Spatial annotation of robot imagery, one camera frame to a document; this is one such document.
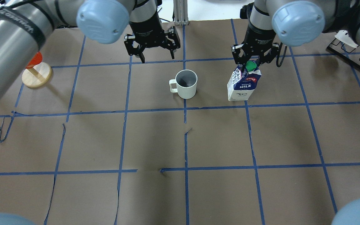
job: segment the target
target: cup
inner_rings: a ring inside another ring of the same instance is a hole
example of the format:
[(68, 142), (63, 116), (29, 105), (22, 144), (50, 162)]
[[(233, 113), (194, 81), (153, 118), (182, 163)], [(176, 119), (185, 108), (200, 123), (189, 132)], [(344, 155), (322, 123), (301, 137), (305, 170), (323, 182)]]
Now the cup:
[(177, 93), (181, 98), (189, 99), (194, 97), (197, 91), (197, 74), (192, 70), (181, 70), (176, 78), (169, 81), (170, 92)]

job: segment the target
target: mug handle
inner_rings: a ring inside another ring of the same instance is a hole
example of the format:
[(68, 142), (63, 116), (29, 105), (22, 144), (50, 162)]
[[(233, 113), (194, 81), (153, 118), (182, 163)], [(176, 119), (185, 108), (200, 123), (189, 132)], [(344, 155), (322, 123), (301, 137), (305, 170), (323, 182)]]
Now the mug handle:
[(176, 79), (172, 79), (169, 81), (169, 87), (171, 93), (177, 93), (177, 88), (172, 88), (172, 84), (176, 84)]

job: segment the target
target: white cup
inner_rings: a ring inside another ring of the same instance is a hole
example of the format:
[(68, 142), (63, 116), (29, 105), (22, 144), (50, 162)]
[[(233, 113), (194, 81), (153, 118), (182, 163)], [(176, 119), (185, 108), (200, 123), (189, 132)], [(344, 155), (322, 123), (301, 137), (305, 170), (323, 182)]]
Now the white cup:
[(169, 81), (170, 92), (177, 93), (181, 98), (189, 99), (194, 97), (197, 91), (197, 74), (192, 70), (181, 70), (176, 74), (176, 78)]

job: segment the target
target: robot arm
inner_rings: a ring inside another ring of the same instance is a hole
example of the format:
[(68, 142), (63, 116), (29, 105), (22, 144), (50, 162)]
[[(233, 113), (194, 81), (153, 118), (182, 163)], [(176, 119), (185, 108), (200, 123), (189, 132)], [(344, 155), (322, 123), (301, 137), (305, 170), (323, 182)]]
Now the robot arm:
[[(157, 0), (14, 0), (0, 9), (0, 99), (18, 74), (41, 49), (58, 25), (78, 26), (83, 33), (103, 44), (121, 37), (130, 23), (134, 36), (126, 35), (129, 55), (141, 57), (143, 50), (180, 48), (180, 39), (172, 27), (164, 31), (160, 24)], [(134, 48), (133, 42), (139, 43)]]
[(240, 17), (249, 24), (243, 43), (232, 47), (237, 64), (245, 65), (252, 56), (258, 56), (260, 64), (270, 63), (279, 54), (278, 44), (273, 44), (276, 34), (294, 47), (320, 33), (348, 30), (360, 45), (360, 0), (256, 0), (241, 9)]

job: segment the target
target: red object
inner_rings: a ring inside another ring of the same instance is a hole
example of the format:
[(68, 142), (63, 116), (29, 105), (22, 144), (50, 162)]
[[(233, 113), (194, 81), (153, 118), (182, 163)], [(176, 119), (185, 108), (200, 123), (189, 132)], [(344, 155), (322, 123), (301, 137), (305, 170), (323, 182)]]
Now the red object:
[(35, 65), (38, 65), (42, 62), (43, 55), (41, 55), (40, 52), (38, 52), (33, 59), (29, 62), (29, 64), (26, 66), (26, 69), (33, 68)]

